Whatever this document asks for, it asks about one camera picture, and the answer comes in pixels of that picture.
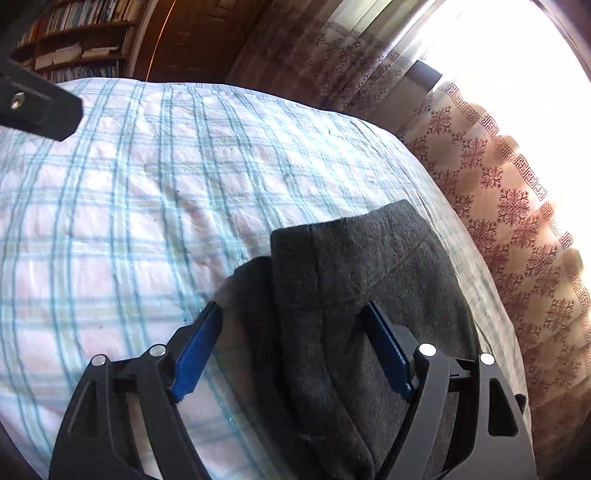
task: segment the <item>black mount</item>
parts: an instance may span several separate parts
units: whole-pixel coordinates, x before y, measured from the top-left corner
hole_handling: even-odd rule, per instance
[[[522,419],[525,397],[514,397],[492,355],[451,358],[419,345],[392,325],[373,302],[360,312],[392,390],[410,408],[376,480],[422,480],[449,391],[460,393],[456,424],[443,472],[433,480],[536,480]],[[126,393],[137,393],[164,480],[210,480],[178,414],[222,330],[222,311],[209,303],[194,324],[166,346],[138,358],[94,357],[62,422],[50,480],[151,479],[142,470],[129,421]]]

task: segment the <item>wooden shelf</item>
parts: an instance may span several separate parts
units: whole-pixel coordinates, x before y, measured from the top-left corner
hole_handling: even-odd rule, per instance
[[[103,23],[95,23],[92,25],[84,25],[83,27],[73,27],[68,28],[67,30],[60,30],[58,32],[51,32],[47,35],[39,38],[37,41],[47,40],[48,38],[57,38],[61,36],[67,36],[71,34],[76,34],[80,32],[85,32],[89,30],[96,30],[98,28],[116,28],[116,27],[131,27],[135,25],[137,22],[103,22]]]
[[[103,63],[105,61],[125,61],[125,55],[117,54],[117,55],[105,55],[104,57],[95,57],[93,59],[75,59],[72,61],[65,61],[64,63],[58,63],[56,65],[49,65],[48,67],[43,67],[42,69],[35,70],[36,72],[49,72],[50,70],[61,70],[67,69],[70,67],[77,67],[79,65],[86,65],[89,63]]]

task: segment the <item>blue plaid pattern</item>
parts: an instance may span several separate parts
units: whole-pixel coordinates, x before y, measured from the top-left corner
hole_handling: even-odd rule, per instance
[[[0,130],[0,418],[42,476],[93,355],[127,358],[166,342],[240,263],[269,254],[274,229],[400,199],[437,232],[483,347],[526,392],[490,273],[391,134],[230,86],[84,79],[63,87],[85,106],[71,138]],[[230,312],[181,415],[212,478],[292,478],[260,428],[248,364]],[[131,411],[139,416],[136,404]]]

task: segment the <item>metal screw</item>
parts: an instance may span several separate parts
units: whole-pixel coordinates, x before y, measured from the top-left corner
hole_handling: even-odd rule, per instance
[[[166,353],[166,347],[162,344],[154,345],[150,349],[150,355],[152,356],[163,356]]]
[[[107,361],[107,357],[105,357],[104,355],[95,355],[94,357],[92,357],[92,360],[90,361],[91,364],[93,364],[95,367],[100,367],[101,365],[104,365]]]
[[[485,364],[485,365],[492,365],[495,363],[495,357],[493,357],[491,354],[489,353],[483,353],[480,356],[480,361]]]
[[[25,103],[25,94],[23,92],[18,92],[10,102],[10,110],[16,112],[21,105]]]
[[[421,352],[424,356],[433,356],[437,353],[437,349],[434,345],[430,343],[421,343],[418,346],[418,351]]]

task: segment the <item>book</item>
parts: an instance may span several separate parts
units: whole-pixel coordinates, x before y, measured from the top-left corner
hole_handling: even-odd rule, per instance
[[[53,83],[61,83],[68,82],[70,80],[91,77],[114,78],[119,76],[119,71],[119,62],[116,62],[114,65],[81,65],[77,67],[69,67],[66,69],[52,70],[50,72],[42,72],[42,76]]]
[[[145,0],[83,0],[53,10],[46,34],[98,23],[135,21]]]
[[[125,33],[125,39],[123,40],[123,46],[121,47],[121,53],[123,55],[129,54],[131,51],[131,47],[133,46],[134,41],[134,34],[135,34],[135,27],[131,27]]]
[[[56,56],[53,60],[53,64],[66,63],[80,58],[82,55],[82,47],[79,43],[66,48],[60,48],[56,50]]]
[[[67,63],[80,57],[82,54],[82,47],[79,43],[70,45],[69,47],[60,48],[59,50],[40,55],[35,60],[35,69],[44,69],[51,65],[58,65],[60,63]]]
[[[101,57],[108,57],[112,51],[119,50],[119,47],[96,47],[90,50],[85,50],[82,53],[83,59],[96,59]]]

